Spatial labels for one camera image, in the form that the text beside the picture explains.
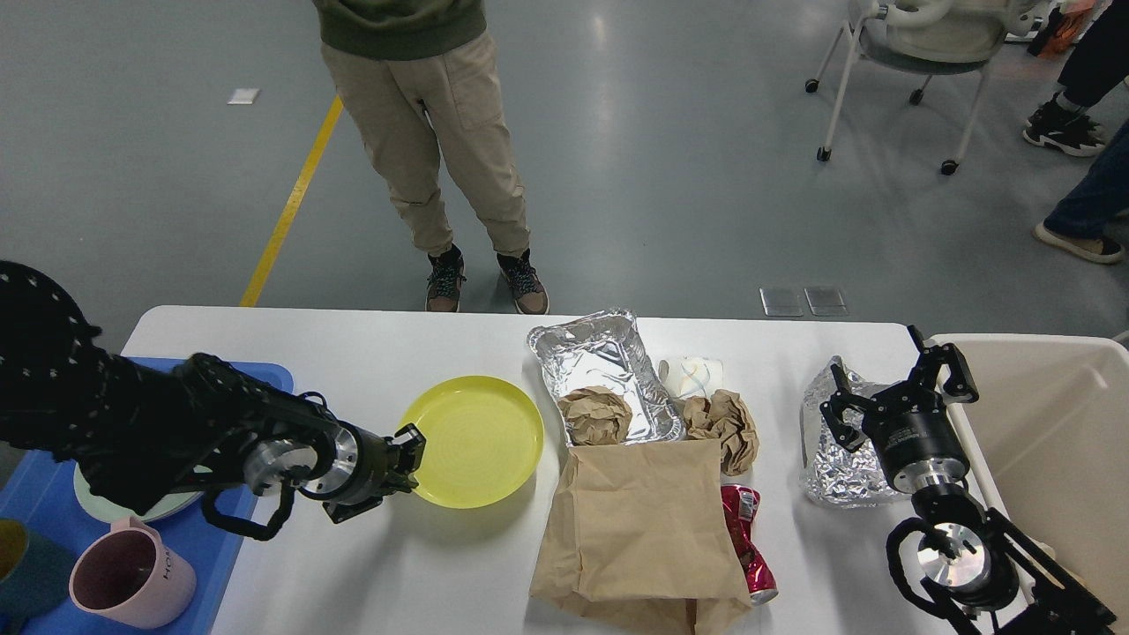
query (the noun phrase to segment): white chair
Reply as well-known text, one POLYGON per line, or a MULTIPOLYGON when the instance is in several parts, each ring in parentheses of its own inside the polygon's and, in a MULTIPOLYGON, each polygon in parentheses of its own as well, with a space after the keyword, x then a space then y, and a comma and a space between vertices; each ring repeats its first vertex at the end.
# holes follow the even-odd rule
POLYGON ((940 165, 942 174, 956 172, 972 136, 972 123, 980 106, 980 96, 988 80, 988 61, 1004 43, 1008 33, 1026 35, 1045 18, 1045 0, 898 0, 896 5, 876 0, 849 0, 848 17, 839 26, 828 47, 820 71, 805 82, 804 89, 815 93, 820 78, 843 33, 849 34, 847 63, 824 143, 816 158, 831 158, 831 140, 842 110, 843 93, 851 68, 858 60, 870 60, 902 72, 926 76, 920 88, 910 94, 910 104, 918 105, 925 88, 936 75, 960 75, 980 71, 980 82, 969 120, 961 137, 956 156, 940 165))

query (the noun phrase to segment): white plate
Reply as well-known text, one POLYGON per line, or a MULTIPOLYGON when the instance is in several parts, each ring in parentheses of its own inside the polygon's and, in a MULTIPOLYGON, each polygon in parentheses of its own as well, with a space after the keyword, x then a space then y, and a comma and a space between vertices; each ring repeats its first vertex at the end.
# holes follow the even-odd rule
MULTIPOLYGON (((196 471, 211 471, 208 468, 196 467, 196 471)), ((196 498, 203 496, 202 492, 186 492, 184 494, 169 494, 143 516, 139 516, 142 522, 149 522, 155 520, 160 520, 166 516, 170 516, 176 512, 191 505, 196 498)), ((81 505, 82 510, 94 516, 95 519, 112 523, 117 519, 125 517, 129 515, 137 515, 137 512, 130 510, 129 507, 122 507, 121 505, 115 505, 108 499, 102 496, 95 496, 90 494, 90 484, 86 481, 82 477, 82 470, 78 469, 78 463, 75 464, 75 498, 78 499, 78 504, 81 505)))

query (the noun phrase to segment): sneaker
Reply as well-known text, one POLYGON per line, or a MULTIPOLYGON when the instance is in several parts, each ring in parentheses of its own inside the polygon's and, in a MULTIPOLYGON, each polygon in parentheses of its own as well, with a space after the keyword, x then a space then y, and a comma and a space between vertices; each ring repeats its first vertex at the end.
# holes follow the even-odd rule
POLYGON ((1030 121, 1023 130, 1023 139, 1034 146, 1058 148, 1073 157, 1092 157, 1105 148, 1091 131, 1093 120, 1065 110, 1053 99, 1039 106, 1030 121))
POLYGON ((530 264, 530 250, 522 258, 498 254, 498 266, 501 275, 514 295, 514 306, 518 313, 526 315, 544 315, 549 313, 549 294, 537 278, 537 270, 530 264))
MULTIPOLYGON (((1053 101, 1054 98, 1052 97, 1050 102, 1047 102, 1047 104, 1050 104, 1053 101)), ((1036 108, 1035 112, 1032 113, 1032 115, 1029 116, 1027 120, 1023 122, 1024 128, 1031 128, 1033 122, 1040 121, 1042 119, 1043 108, 1047 107, 1047 104, 1040 105, 1039 108, 1036 108)), ((1097 139, 1099 141, 1105 141, 1105 128, 1102 127, 1101 123, 1097 123, 1096 121, 1089 119, 1089 115, 1086 113, 1079 114, 1078 118, 1086 122, 1086 130, 1091 134, 1093 134, 1095 139, 1097 139)))
POLYGON ((1117 264, 1126 258, 1126 250, 1113 238, 1102 236, 1101 238, 1071 238, 1048 229, 1042 223, 1035 225, 1032 234, 1035 238, 1052 247, 1058 247, 1067 253, 1077 255, 1083 260, 1096 262, 1097 264, 1117 264))
POLYGON ((427 278, 426 311, 438 313, 457 313, 458 294, 463 290, 463 253, 458 247, 450 249, 438 258, 427 256, 431 261, 431 275, 427 278))

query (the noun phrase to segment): chair leg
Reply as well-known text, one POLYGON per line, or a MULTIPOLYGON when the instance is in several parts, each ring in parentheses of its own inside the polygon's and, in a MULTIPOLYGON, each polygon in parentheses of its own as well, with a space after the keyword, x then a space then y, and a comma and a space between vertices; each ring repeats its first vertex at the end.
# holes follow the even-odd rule
POLYGON ((964 134, 961 136, 961 146, 956 149, 956 158, 953 159, 956 164, 964 160, 964 153, 969 149, 969 139, 972 138, 972 124, 977 120, 977 112, 980 110, 980 97, 983 95, 986 84, 988 84, 987 66, 980 69, 980 84, 977 85, 977 96, 972 98, 972 110, 969 112, 969 122, 964 125, 964 134))
POLYGON ((913 104, 916 106, 916 105, 918 105, 918 104, 921 103, 921 97, 925 96, 925 87, 929 86, 929 80, 930 79, 933 79, 931 75, 926 76, 925 84, 921 85, 921 88, 918 88, 917 90, 910 93, 910 103, 911 104, 913 104))
POLYGON ((831 55, 835 52, 835 46, 839 45, 839 41, 842 40, 843 31, 847 28, 847 23, 839 25, 839 31, 835 32, 835 38, 831 41, 831 46, 828 46, 828 53, 823 55, 823 63, 820 64, 820 71, 815 73, 815 82, 819 84, 820 79, 823 78, 823 71, 828 70, 828 62, 831 61, 831 55))
MULTIPOLYGON (((842 29, 850 31, 850 23, 844 21, 840 33, 842 33, 842 29)), ((828 160, 831 157, 831 140, 835 134, 835 123, 839 121, 839 111, 843 107, 843 94, 847 93, 847 81, 850 79, 851 68, 860 56, 858 43, 860 31, 861 28, 851 31, 850 38, 847 41, 847 64, 843 67, 843 76, 839 80, 839 92, 835 93, 835 106, 831 111, 831 124, 828 127, 828 137, 824 140, 823 146, 820 147, 820 153, 816 155, 820 160, 828 160)))

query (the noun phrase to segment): gray floor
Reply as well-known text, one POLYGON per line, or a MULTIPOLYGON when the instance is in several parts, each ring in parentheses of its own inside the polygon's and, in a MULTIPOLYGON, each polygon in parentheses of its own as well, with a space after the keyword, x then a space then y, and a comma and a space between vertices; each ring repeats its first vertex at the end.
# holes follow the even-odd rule
MULTIPOLYGON (((913 107, 917 78, 858 67, 834 156, 815 162, 841 52, 820 93, 803 84, 842 0, 488 10, 554 313, 762 319, 760 287, 822 285, 842 289, 849 320, 926 333, 1129 328, 1129 266, 1030 235, 1088 166, 1018 136, 1061 60, 1000 52, 945 177, 973 76, 938 78, 913 107)), ((305 0, 7 3, 0 256, 59 280, 111 350, 151 306, 237 304, 332 98, 305 0), (225 105, 236 87, 262 95, 225 105)), ((1112 132, 1129 94, 1091 114, 1112 132)), ((511 311, 444 183, 464 311, 511 311)), ((1129 242, 1129 224, 1110 233, 1129 242)), ((427 273, 343 116, 260 305, 418 310, 427 273)))

